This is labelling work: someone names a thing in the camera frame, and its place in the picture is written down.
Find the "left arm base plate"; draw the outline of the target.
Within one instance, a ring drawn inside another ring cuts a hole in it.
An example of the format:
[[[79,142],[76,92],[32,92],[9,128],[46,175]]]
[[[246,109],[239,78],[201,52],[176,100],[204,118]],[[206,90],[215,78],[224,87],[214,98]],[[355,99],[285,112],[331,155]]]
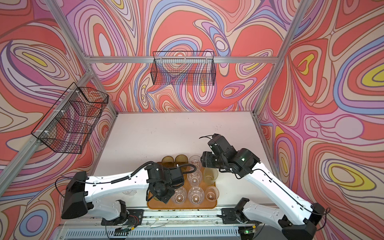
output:
[[[137,227],[142,224],[144,209],[127,209],[114,220],[102,219],[102,226],[131,226]]]

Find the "dark olive glass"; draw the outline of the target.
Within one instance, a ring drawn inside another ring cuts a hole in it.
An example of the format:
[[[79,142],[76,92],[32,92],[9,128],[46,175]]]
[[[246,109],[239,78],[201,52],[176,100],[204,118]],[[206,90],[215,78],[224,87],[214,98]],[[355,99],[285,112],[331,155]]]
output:
[[[186,169],[186,164],[189,163],[188,157],[186,155],[180,154],[177,155],[175,158],[175,166],[176,167],[182,167],[182,169]]]

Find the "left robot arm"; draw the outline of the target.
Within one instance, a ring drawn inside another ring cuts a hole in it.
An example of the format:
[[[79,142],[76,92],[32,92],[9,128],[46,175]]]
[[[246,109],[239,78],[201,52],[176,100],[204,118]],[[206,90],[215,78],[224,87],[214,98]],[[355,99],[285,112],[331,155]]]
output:
[[[133,172],[112,176],[88,176],[86,172],[79,172],[66,186],[61,217],[70,220],[89,215],[114,221],[125,216],[126,204],[123,200],[109,201],[107,196],[146,189],[147,202],[157,198],[166,204],[183,184],[181,168],[169,169],[152,161]]]

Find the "pink glass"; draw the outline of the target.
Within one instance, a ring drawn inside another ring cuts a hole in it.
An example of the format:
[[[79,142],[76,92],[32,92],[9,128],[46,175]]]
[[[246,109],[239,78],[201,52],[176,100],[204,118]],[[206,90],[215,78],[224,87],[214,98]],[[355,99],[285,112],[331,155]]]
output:
[[[208,186],[205,190],[206,200],[209,202],[215,202],[220,196],[220,192],[215,186]]]

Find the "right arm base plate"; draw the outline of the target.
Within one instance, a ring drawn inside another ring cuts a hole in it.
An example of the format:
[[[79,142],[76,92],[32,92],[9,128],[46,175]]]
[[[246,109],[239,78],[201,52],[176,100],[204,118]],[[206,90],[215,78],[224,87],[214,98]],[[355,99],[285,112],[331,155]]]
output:
[[[248,220],[245,216],[237,213],[234,208],[222,208],[221,214],[218,217],[222,220],[223,224],[240,224],[240,225],[259,225],[260,222]]]

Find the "tall pale green glass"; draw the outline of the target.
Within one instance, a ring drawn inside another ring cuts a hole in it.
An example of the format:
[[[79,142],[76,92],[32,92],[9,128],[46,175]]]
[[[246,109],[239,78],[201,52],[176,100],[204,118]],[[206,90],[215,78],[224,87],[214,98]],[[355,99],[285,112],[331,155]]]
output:
[[[218,175],[219,171],[217,169],[205,168],[203,172],[203,179],[205,184],[208,186],[213,185],[216,182]]]

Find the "brown glass back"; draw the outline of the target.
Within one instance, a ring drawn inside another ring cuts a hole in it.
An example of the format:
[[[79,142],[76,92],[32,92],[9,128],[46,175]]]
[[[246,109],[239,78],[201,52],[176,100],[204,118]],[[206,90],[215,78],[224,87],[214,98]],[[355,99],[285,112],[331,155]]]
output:
[[[166,168],[172,168],[175,166],[175,160],[172,156],[165,156],[162,159],[162,165]]]

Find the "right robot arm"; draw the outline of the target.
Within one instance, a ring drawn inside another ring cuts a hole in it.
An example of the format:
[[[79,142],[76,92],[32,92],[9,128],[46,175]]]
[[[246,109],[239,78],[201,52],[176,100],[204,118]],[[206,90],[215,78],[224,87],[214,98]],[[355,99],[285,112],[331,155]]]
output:
[[[248,149],[203,152],[202,166],[232,173],[261,190],[276,208],[265,207],[248,198],[241,198],[234,207],[234,220],[245,224],[251,221],[263,223],[280,230],[288,240],[312,240],[317,225],[326,215],[319,203],[304,200],[277,179]]]

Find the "small clear glass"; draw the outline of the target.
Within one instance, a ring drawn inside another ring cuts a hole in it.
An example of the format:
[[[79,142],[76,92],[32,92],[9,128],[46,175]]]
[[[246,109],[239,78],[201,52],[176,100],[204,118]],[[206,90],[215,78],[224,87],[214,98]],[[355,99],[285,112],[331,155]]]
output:
[[[136,190],[123,191],[123,194],[126,196],[133,197],[137,193]]]

